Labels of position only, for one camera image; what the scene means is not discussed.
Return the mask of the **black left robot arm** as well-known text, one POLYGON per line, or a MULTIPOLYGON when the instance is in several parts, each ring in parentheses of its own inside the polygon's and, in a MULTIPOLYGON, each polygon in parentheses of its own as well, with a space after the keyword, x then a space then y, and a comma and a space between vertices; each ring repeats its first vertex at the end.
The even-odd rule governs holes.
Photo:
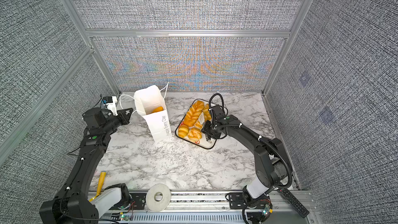
POLYGON ((97 224, 113 207, 125 208, 131 204, 126 184, 116 184, 89 201, 88 192, 94 172, 107 151, 114 134, 122 125, 130 123, 133 109, 111 110, 95 107, 83 113, 87 126, 78 147, 75 165, 66 182, 51 201, 39 210, 45 224, 97 224))

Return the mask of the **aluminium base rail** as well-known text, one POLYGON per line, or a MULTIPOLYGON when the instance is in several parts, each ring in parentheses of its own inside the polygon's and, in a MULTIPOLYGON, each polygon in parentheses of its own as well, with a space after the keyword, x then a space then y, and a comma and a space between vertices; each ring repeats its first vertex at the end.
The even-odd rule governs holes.
POLYGON ((152 212, 146 190, 130 192, 133 207, 115 207, 103 215, 102 224, 321 224, 319 209, 309 191, 291 191, 308 209, 302 218, 276 190, 246 207, 240 190, 171 190, 169 206, 152 212))

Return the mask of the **white paper gift bag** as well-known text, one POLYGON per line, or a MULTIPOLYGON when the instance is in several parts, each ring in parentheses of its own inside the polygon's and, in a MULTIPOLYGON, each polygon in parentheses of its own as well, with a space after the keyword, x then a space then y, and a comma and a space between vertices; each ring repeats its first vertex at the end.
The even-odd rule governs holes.
POLYGON ((135 111, 146 121, 155 143, 172 136, 169 115, 165 104, 168 87, 169 83, 167 83, 162 89, 153 85, 136 91, 133 96, 128 94, 122 94, 119 96, 121 108, 123 108, 123 97, 129 97, 134 100, 135 111), (164 111, 152 114, 152 111, 159 106, 162 106, 164 111))

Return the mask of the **fake bread roll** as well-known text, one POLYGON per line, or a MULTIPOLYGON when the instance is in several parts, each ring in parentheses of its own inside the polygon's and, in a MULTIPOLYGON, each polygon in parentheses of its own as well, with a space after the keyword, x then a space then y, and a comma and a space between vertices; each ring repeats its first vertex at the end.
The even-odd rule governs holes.
POLYGON ((203 124, 198 120, 195 124, 194 127, 201 130, 203 128, 203 124))

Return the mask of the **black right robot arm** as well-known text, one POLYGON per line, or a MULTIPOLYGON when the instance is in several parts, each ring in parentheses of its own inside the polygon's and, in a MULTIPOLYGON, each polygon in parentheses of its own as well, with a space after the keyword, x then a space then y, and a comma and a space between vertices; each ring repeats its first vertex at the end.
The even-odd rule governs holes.
POLYGON ((228 116, 220 105, 211 107, 209 113, 211 121, 202 129, 207 136, 219 139, 225 134, 243 144, 254 156, 256 178, 244 188, 251 199, 292 185, 291 162, 279 139, 257 134, 235 116, 228 116))

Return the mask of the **fake croissant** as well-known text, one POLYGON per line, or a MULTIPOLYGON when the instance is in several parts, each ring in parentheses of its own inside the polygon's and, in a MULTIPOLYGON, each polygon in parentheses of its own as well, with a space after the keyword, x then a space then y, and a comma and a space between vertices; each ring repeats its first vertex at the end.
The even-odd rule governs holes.
POLYGON ((164 111, 164 108, 163 108, 162 106, 159 106, 159 107, 155 108, 155 109, 152 111, 152 114, 153 114, 153 113, 162 112, 162 111, 164 111))
POLYGON ((178 130, 177 130, 177 135, 180 138, 185 138, 189 133, 189 127, 185 124, 182 124, 179 126, 178 130))
POLYGON ((209 104, 205 105, 205 107, 203 109, 203 114, 204 114, 205 121, 207 121, 207 120, 211 121, 211 114, 209 112, 209 104))

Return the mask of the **yellow plastic scoop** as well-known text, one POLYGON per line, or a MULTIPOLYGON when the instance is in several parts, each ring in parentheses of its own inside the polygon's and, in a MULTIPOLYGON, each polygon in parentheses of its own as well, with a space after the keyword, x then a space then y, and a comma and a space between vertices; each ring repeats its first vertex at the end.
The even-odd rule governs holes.
POLYGON ((94 197, 92 197, 91 199, 89 199, 90 202, 92 202, 94 199, 96 199, 101 194, 102 187, 103 187, 103 184, 104 184, 104 181, 105 181, 105 177, 106 177, 106 172, 102 171, 100 173, 100 175, 99 175, 99 178, 98 178, 98 185, 97 185, 97 189, 96 189, 96 195, 94 197))

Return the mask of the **white slotted bread tongs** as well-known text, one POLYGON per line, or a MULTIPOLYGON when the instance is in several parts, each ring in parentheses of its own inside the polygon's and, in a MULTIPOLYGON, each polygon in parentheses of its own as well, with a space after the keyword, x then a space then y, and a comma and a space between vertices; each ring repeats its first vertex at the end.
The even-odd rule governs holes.
POLYGON ((201 113, 201 115, 199 116, 198 120, 204 125, 204 123, 205 123, 204 113, 201 113))

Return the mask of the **white tray with black rim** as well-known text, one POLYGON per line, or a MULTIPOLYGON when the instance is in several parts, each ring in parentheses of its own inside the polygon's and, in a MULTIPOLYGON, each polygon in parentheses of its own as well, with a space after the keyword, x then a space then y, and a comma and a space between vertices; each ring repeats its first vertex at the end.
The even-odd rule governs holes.
MULTIPOLYGON (((194 103, 195 101, 197 101, 197 100, 203 101, 203 102, 204 102, 204 105, 209 104, 208 101, 205 101, 205 100, 202 100, 202 99, 196 99, 196 100, 193 101, 193 103, 194 103)), ((185 138, 180 138, 180 137, 177 135, 177 130, 178 130, 179 126, 182 125, 182 124, 184 124, 184 123, 183 123, 183 120, 184 120, 185 116, 186 116, 186 113, 185 113, 184 117, 182 118, 182 121, 180 122, 180 124, 178 125, 178 127, 177 127, 177 129, 176 129, 175 135, 176 135, 179 139, 181 139, 181 140, 184 140, 184 141, 186 141, 186 142, 189 142, 189 143, 192 143, 192 144, 194 144, 194 145, 200 146, 200 147, 202 147, 202 148, 204 148, 204 149, 212 149, 212 148, 214 147, 214 145, 215 145, 216 142, 215 142, 214 140, 211 140, 210 142, 208 142, 208 141, 206 140, 205 135, 204 135, 203 133, 202 133, 202 138, 201 138, 200 140, 197 140, 197 141, 192 141, 192 140, 190 140, 190 139, 188 138, 188 136, 186 136, 185 138)))

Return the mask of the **long braided fake bread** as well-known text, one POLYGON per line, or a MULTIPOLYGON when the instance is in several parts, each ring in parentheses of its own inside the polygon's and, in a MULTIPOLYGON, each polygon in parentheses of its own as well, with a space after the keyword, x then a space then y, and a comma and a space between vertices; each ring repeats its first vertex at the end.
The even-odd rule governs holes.
POLYGON ((194 124, 198 121, 198 118, 202 114, 204 107, 205 105, 203 101, 195 101, 186 113, 183 123, 188 127, 194 126, 194 124))

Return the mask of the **black remote control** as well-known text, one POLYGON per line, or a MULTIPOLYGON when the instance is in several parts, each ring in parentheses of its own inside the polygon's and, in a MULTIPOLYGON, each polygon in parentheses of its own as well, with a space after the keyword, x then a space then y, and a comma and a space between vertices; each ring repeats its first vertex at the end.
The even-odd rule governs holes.
POLYGON ((278 188, 276 191, 291 204, 291 206, 302 218, 307 217, 309 214, 308 209, 294 196, 290 190, 287 188, 278 188))

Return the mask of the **white tape roll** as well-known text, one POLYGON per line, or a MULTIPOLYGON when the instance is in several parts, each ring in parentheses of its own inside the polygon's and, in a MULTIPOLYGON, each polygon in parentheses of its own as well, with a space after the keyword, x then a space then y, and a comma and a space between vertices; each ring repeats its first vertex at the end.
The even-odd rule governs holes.
POLYGON ((165 184, 152 186, 146 194, 146 205, 152 212, 165 210, 171 202, 171 191, 165 184))

